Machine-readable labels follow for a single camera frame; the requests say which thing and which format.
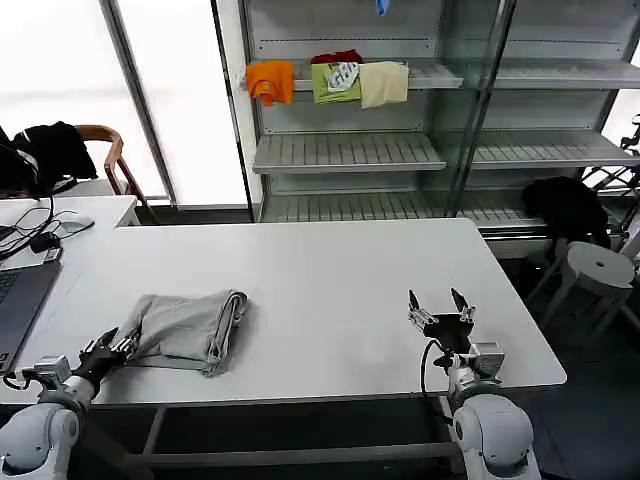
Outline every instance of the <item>black bag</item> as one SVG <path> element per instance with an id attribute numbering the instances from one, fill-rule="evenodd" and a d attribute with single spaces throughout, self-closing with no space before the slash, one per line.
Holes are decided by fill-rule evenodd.
<path id="1" fill-rule="evenodd" d="M 4 192 L 43 195 L 68 177 L 98 178 L 87 147 L 73 125 L 57 122 L 31 127 L 17 134 L 13 142 L 2 132 L 0 143 L 0 190 Z M 35 159 L 37 167 L 18 152 Z"/>
<path id="2" fill-rule="evenodd" d="M 608 215 L 596 192 L 578 180 L 554 177 L 536 180 L 522 192 L 522 201 L 532 215 L 541 216 L 552 238 L 569 242 L 589 241 L 611 248 L 607 235 Z"/>

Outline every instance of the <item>blue object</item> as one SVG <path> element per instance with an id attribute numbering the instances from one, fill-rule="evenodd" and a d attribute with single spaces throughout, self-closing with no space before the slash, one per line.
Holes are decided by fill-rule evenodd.
<path id="1" fill-rule="evenodd" d="M 378 9 L 378 15 L 383 16 L 389 10 L 391 0 L 376 0 L 376 8 Z"/>

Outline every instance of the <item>gray cloth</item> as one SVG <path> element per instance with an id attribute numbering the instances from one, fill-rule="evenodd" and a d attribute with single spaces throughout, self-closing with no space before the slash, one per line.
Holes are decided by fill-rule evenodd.
<path id="1" fill-rule="evenodd" d="M 213 377 L 246 307 L 247 296 L 234 290 L 195 299 L 143 295 L 120 329 L 123 335 L 140 331 L 127 365 L 199 370 Z"/>

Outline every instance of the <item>red cloth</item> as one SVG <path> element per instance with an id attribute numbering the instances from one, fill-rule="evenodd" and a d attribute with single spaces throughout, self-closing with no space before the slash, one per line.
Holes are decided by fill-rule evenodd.
<path id="1" fill-rule="evenodd" d="M 362 57 L 356 52 L 355 48 L 347 50 L 345 52 L 325 53 L 317 55 L 311 59 L 311 65 L 316 63 L 340 63 L 340 62 L 355 62 L 362 63 Z"/>

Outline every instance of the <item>orange cloth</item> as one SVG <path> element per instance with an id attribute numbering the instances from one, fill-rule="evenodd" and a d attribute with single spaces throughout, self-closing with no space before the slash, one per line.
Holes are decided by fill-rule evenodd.
<path id="1" fill-rule="evenodd" d="M 293 63 L 262 62 L 247 67 L 247 84 L 253 98 L 265 107 L 273 102 L 293 103 Z"/>

